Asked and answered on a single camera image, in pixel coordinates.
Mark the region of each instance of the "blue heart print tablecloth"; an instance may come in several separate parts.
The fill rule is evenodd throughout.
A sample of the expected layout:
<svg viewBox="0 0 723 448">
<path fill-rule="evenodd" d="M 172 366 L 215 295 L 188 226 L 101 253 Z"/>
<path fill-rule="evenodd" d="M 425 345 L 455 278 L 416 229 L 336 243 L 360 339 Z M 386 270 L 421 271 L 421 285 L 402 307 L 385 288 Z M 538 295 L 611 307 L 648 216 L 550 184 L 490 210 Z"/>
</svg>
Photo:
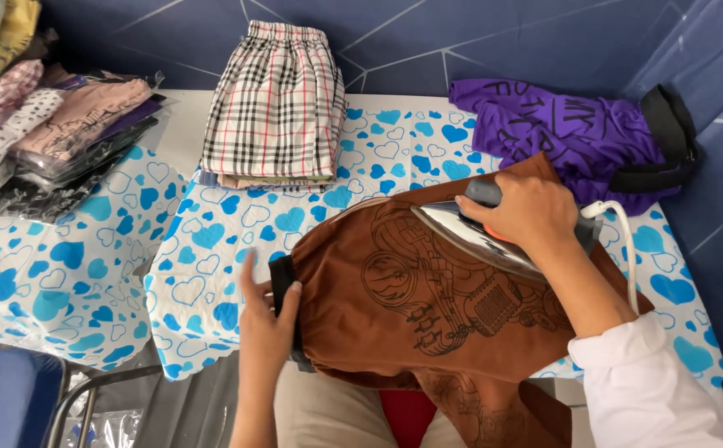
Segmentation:
<svg viewBox="0 0 723 448">
<path fill-rule="evenodd" d="M 0 343 L 105 370 L 142 349 L 146 293 L 130 274 L 157 253 L 187 184 L 155 157 L 133 147 L 55 226 L 0 217 Z"/>
<path fill-rule="evenodd" d="M 289 253 L 317 223 L 357 202 L 496 170 L 497 158 L 471 149 L 475 122 L 474 115 L 446 103 L 434 110 L 363 109 L 351 103 L 342 126 L 337 185 L 325 194 L 190 183 L 145 279 L 152 332 L 168 378 L 186 378 L 239 347 L 244 305 L 237 281 L 249 248 L 259 251 L 257 280 L 267 280 L 269 260 Z M 623 230 L 614 216 L 605 220 L 601 241 L 627 271 Z M 655 204 L 630 222 L 640 255 L 638 285 L 655 304 L 669 344 L 703 385 L 719 387 L 718 344 L 662 210 Z M 535 374 L 580 375 L 569 358 Z"/>
</svg>

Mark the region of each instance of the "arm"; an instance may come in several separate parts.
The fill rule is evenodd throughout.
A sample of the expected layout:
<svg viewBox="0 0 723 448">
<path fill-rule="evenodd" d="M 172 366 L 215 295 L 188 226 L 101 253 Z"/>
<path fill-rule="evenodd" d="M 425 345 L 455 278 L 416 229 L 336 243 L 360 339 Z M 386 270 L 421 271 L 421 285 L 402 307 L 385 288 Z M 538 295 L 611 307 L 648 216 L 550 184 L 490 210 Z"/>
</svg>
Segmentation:
<svg viewBox="0 0 723 448">
<path fill-rule="evenodd" d="M 577 338 L 598 446 L 723 446 L 714 400 L 666 345 L 652 315 L 637 319 L 574 237 L 577 208 L 566 188 L 537 178 L 496 177 L 503 201 L 487 209 L 460 196 L 464 214 L 522 247 L 542 270 Z"/>
<path fill-rule="evenodd" d="M 292 335 L 301 297 L 300 282 L 293 283 L 284 296 L 276 319 L 266 301 L 270 284 L 257 285 L 253 279 L 256 252 L 245 260 L 240 287 L 245 310 L 239 317 L 239 393 L 229 448 L 276 448 L 276 419 L 273 395 L 278 374 L 292 348 Z"/>
</svg>

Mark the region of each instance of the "person's left hand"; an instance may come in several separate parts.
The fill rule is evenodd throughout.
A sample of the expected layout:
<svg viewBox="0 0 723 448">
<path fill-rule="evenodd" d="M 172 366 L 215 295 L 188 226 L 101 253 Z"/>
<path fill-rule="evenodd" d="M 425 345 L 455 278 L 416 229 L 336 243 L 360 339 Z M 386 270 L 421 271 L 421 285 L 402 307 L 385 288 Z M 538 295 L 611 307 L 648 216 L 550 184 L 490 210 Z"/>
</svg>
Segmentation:
<svg viewBox="0 0 723 448">
<path fill-rule="evenodd" d="M 296 327 L 301 283 L 295 281 L 284 296 L 284 305 L 278 319 L 270 309 L 270 282 L 254 282 L 256 250 L 248 252 L 239 280 L 245 297 L 245 310 L 239 317 L 239 379 L 260 386 L 276 385 L 278 373 L 292 350 L 292 337 Z"/>
</svg>

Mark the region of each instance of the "beige pants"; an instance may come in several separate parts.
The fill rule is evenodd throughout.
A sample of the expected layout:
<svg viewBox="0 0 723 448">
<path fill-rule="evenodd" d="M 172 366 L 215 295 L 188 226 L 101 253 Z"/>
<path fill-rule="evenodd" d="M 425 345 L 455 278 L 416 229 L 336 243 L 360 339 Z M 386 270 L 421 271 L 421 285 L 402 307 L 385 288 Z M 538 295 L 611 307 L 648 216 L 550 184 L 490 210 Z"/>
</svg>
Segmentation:
<svg viewBox="0 0 723 448">
<path fill-rule="evenodd" d="M 287 361 L 276 385 L 278 448 L 397 448 L 378 392 Z M 464 448 L 456 428 L 437 411 L 420 448 Z"/>
</svg>

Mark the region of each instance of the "yellow fabric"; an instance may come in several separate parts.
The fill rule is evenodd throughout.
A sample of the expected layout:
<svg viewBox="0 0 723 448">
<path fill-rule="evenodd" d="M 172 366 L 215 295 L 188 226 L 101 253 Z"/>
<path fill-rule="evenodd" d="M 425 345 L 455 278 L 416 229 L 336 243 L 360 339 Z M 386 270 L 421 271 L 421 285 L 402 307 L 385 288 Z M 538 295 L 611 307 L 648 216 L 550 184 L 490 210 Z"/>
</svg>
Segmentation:
<svg viewBox="0 0 723 448">
<path fill-rule="evenodd" d="M 0 75 L 32 41 L 40 14 L 38 0 L 7 0 L 0 26 Z"/>
</svg>

